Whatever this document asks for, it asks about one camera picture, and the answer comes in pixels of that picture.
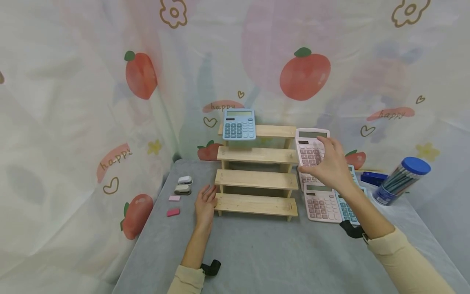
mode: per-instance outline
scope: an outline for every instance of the wooden shelf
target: wooden shelf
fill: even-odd
[[[217,160],[298,164],[295,150],[274,148],[231,148],[219,146]]]
[[[259,215],[298,216],[294,198],[217,193],[215,210]]]
[[[224,124],[220,124],[219,136],[222,136]],[[296,127],[256,125],[256,137],[295,138]]]
[[[297,177],[295,174],[291,173],[218,169],[215,175],[215,184],[236,187],[298,190]]]

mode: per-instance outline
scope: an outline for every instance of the table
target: table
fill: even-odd
[[[167,292],[195,225],[197,191],[214,183],[218,168],[219,162],[175,162],[114,294]],[[192,194],[169,202],[178,178],[184,175],[194,179]],[[217,276],[206,277],[203,294],[397,293],[362,239],[348,237],[338,224],[308,220],[302,192],[293,191],[292,196],[299,217],[291,222],[281,216],[227,212],[214,216],[204,263],[217,259],[222,266]],[[468,283],[405,197],[391,207],[372,202],[457,293],[470,293]],[[176,207],[180,215],[166,217],[166,211]]]

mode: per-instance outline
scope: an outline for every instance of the pink calculator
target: pink calculator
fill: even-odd
[[[304,183],[305,207],[307,217],[315,222],[343,221],[335,190],[318,184]]]
[[[298,128],[295,133],[296,149],[299,166],[314,167],[321,163],[325,156],[325,146],[317,137],[329,138],[329,131],[321,128]],[[300,187],[304,190],[305,183],[324,186],[319,180],[309,174],[298,172]]]

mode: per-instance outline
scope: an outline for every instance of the sleeve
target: sleeve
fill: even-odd
[[[190,269],[179,265],[167,294],[200,294],[205,275],[202,269]]]
[[[366,243],[400,294],[455,293],[398,228]]]

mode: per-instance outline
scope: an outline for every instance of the white curtain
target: white curtain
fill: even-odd
[[[327,128],[357,169],[427,160],[406,197],[470,281],[467,1],[0,5],[0,290],[110,292],[172,161],[216,160],[227,107]]]

